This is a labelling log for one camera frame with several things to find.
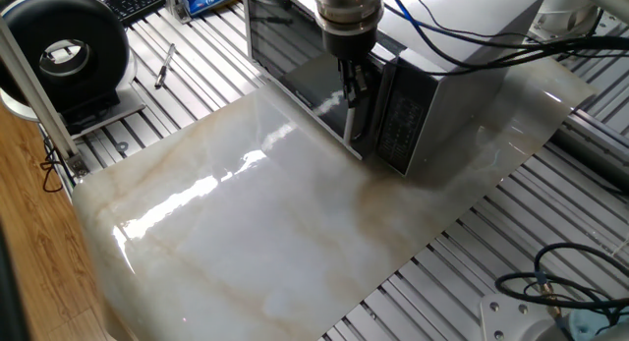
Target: marble slab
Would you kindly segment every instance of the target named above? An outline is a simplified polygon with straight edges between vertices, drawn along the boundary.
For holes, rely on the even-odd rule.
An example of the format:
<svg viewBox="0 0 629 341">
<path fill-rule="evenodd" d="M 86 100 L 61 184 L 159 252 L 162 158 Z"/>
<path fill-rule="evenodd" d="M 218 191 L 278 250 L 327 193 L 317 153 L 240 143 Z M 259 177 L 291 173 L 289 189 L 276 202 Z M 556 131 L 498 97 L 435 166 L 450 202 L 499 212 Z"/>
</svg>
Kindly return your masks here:
<svg viewBox="0 0 629 341">
<path fill-rule="evenodd" d="M 267 85 L 87 177 L 74 205 L 140 340 L 316 340 L 592 94 L 554 61 L 514 68 L 410 180 Z"/>
</svg>

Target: cable bundle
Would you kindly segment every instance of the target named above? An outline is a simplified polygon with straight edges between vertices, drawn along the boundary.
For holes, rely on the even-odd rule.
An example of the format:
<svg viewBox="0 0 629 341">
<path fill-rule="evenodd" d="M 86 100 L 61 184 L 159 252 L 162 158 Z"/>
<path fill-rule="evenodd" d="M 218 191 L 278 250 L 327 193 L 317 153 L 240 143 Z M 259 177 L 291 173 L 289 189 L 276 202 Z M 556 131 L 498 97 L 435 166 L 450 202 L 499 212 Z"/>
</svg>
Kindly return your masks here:
<svg viewBox="0 0 629 341">
<path fill-rule="evenodd" d="M 389 6 L 386 6 L 386 8 L 389 11 L 397 14 L 398 16 L 408 20 L 413 25 L 413 27 L 415 28 L 417 33 L 420 35 L 422 40 L 428 45 L 428 47 L 432 51 L 434 51 L 441 58 L 458 66 L 461 69 L 461 70 L 457 70 L 453 72 L 446 72 L 446 73 L 430 73 L 435 76 L 464 75 L 464 74 L 469 74 L 469 73 L 473 73 L 473 72 L 481 71 L 481 70 L 493 70 L 493 69 L 511 67 L 511 66 L 521 65 L 527 62 L 539 60 L 544 57 L 557 55 L 557 54 L 572 54 L 575 56 L 593 57 L 593 58 L 626 57 L 626 55 L 624 54 L 613 54 L 613 55 L 604 55 L 604 56 L 586 56 L 586 55 L 577 54 L 575 52 L 583 51 L 583 50 L 595 50 L 595 51 L 600 51 L 600 50 L 627 51 L 629 50 L 629 39 L 627 38 L 619 37 L 619 36 L 592 36 L 592 33 L 589 33 L 588 35 L 583 36 L 583 37 L 577 37 L 577 38 L 566 39 L 566 40 L 551 41 L 551 42 L 537 42 L 536 41 L 535 44 L 509 44 L 509 43 L 479 40 L 477 38 L 466 36 L 463 33 L 474 35 L 474 36 L 481 36 L 481 37 L 498 37 L 498 36 L 507 36 L 507 35 L 520 35 L 520 36 L 525 36 L 525 37 L 527 36 L 524 34 L 518 34 L 518 33 L 482 35 L 482 34 L 470 32 L 470 31 L 461 31 L 461 30 L 454 30 L 450 28 L 444 28 L 443 26 L 441 26 L 439 23 L 436 22 L 436 19 L 432 15 L 432 12 L 428 9 L 428 6 L 422 0 L 418 0 L 418 1 L 422 3 L 422 5 L 425 8 L 427 8 L 431 18 L 433 19 L 437 27 L 430 26 L 430 25 L 427 25 L 425 23 L 415 20 L 413 16 L 411 16 L 410 12 L 404 6 L 401 0 L 395 0 L 395 3 L 398 5 L 400 10 L 402 11 L 401 14 L 400 12 L 392 9 Z M 432 42 L 432 40 L 430 40 L 430 38 L 426 35 L 423 28 L 426 28 L 426 29 L 450 36 L 450 37 L 454 37 L 459 40 L 476 43 L 482 46 L 514 49 L 518 51 L 513 52 L 510 55 L 497 58 L 486 64 L 470 64 L 470 63 L 457 60 L 456 58 L 440 50 Z"/>
<path fill-rule="evenodd" d="M 589 287 L 582 286 L 574 281 L 571 281 L 566 278 L 558 277 L 552 274 L 547 274 L 542 271 L 541 260 L 542 257 L 552 251 L 559 249 L 572 249 L 580 252 L 584 252 L 587 254 L 594 255 L 603 259 L 605 262 L 611 264 L 614 268 L 620 271 L 626 277 L 629 277 L 629 269 L 625 267 L 622 263 L 618 262 L 614 257 L 609 256 L 601 251 L 598 251 L 594 248 L 590 248 L 580 244 L 574 243 L 558 243 L 552 244 L 545 248 L 543 248 L 536 256 L 534 261 L 534 272 L 516 272 L 504 275 L 498 278 L 495 281 L 495 288 L 498 292 L 507 295 L 511 298 L 515 298 L 517 300 L 540 304 L 549 307 L 555 308 L 568 308 L 568 309 L 576 309 L 576 310 L 588 310 L 594 313 L 603 314 L 607 321 L 609 321 L 609 326 L 600 329 L 597 334 L 601 333 L 603 330 L 615 326 L 620 317 L 626 315 L 627 313 L 623 313 L 622 310 L 629 307 L 629 298 L 623 299 L 612 299 L 605 292 L 598 291 Z M 522 293 L 515 292 L 510 288 L 505 286 L 506 282 L 516 280 L 516 279 L 535 279 L 536 282 L 529 284 Z M 533 286 L 539 286 L 542 294 L 539 296 L 532 296 L 527 292 Z M 560 294 L 555 294 L 552 292 L 552 285 L 560 285 L 566 287 L 568 289 L 574 289 L 579 291 L 581 294 L 590 299 L 589 302 L 580 302 L 574 298 L 563 296 Z M 566 337 L 569 340 L 573 340 L 572 336 L 569 335 L 567 331 L 567 327 L 565 325 L 558 325 Z"/>
</svg>

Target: pen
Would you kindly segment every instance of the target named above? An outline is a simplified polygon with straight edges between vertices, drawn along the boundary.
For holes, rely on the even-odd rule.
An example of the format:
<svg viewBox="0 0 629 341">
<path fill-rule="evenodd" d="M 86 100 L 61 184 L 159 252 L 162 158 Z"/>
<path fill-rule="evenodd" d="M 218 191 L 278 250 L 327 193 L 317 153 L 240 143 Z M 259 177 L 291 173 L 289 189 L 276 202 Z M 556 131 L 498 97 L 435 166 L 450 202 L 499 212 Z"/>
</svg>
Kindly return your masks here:
<svg viewBox="0 0 629 341">
<path fill-rule="evenodd" d="M 168 55 L 166 55 L 166 60 L 164 60 L 164 65 L 159 70 L 157 74 L 157 81 L 155 81 L 155 89 L 160 89 L 164 85 L 164 80 L 166 80 L 166 72 L 168 71 L 168 64 L 170 60 L 172 60 L 173 55 L 175 54 L 175 44 L 170 44 L 170 48 L 168 49 Z"/>
</svg>

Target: wooden floor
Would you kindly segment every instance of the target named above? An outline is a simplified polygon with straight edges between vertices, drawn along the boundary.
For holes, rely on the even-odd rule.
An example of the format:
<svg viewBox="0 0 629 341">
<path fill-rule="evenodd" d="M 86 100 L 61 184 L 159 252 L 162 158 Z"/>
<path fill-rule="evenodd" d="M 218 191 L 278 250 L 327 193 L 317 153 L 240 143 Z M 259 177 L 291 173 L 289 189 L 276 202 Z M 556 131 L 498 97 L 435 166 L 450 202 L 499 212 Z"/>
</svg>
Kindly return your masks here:
<svg viewBox="0 0 629 341">
<path fill-rule="evenodd" d="M 97 290 L 81 228 L 64 192 L 47 194 L 34 123 L 0 106 L 0 217 L 33 340 L 101 341 Z M 58 186 L 56 175 L 49 185 Z"/>
</svg>

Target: microwave window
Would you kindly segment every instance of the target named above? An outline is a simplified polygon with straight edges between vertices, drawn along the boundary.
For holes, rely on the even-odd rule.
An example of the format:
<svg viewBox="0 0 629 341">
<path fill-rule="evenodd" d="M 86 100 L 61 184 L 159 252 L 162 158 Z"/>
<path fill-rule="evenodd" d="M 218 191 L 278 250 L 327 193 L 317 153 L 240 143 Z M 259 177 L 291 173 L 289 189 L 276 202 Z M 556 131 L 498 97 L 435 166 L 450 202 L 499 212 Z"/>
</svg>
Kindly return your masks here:
<svg viewBox="0 0 629 341">
<path fill-rule="evenodd" d="M 343 136 L 347 102 L 315 19 L 291 0 L 248 0 L 253 58 Z"/>
</svg>

